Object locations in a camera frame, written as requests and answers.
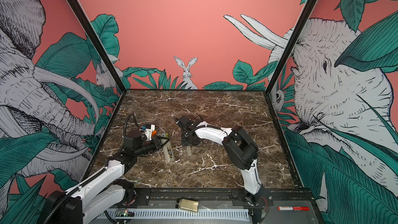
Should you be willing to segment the remote battery cover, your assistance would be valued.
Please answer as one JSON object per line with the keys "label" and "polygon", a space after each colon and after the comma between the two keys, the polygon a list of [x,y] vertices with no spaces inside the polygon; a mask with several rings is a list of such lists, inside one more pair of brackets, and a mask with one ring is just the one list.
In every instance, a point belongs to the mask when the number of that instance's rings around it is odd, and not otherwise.
{"label": "remote battery cover", "polygon": [[187,151],[187,155],[190,157],[190,156],[192,156],[192,152],[191,152],[191,147],[190,146],[187,146],[186,147],[186,151]]}

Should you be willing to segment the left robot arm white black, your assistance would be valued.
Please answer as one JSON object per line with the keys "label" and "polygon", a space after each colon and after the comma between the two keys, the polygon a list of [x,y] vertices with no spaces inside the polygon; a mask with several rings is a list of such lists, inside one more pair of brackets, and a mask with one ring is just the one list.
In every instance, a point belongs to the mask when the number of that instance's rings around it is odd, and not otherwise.
{"label": "left robot arm white black", "polygon": [[122,146],[107,158],[104,167],[67,191],[56,191],[47,198],[38,223],[88,224],[117,203],[132,204],[136,199],[134,185],[121,177],[139,156],[158,151],[169,141],[166,136],[143,130],[124,134]]}

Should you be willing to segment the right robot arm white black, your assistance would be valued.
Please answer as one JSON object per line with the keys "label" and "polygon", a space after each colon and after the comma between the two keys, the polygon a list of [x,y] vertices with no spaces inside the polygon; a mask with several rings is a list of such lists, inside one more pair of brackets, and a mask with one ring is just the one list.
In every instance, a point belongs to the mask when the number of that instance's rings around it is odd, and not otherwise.
{"label": "right robot arm white black", "polygon": [[190,119],[186,116],[174,119],[181,129],[181,144],[195,146],[201,140],[209,140],[224,147],[232,164],[240,169],[244,189],[251,195],[256,195],[262,186],[257,158],[258,146],[250,135],[240,126],[223,128],[209,124],[200,119]]}

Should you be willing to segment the white remote control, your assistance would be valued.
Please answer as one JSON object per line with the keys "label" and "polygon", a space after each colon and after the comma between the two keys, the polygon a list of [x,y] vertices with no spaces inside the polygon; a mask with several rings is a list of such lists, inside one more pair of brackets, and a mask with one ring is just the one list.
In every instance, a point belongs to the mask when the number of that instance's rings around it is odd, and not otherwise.
{"label": "white remote control", "polygon": [[162,139],[162,148],[163,148],[166,162],[168,162],[168,163],[174,162],[175,156],[174,156],[173,147],[172,147],[172,144],[171,144],[169,138],[164,137]]}

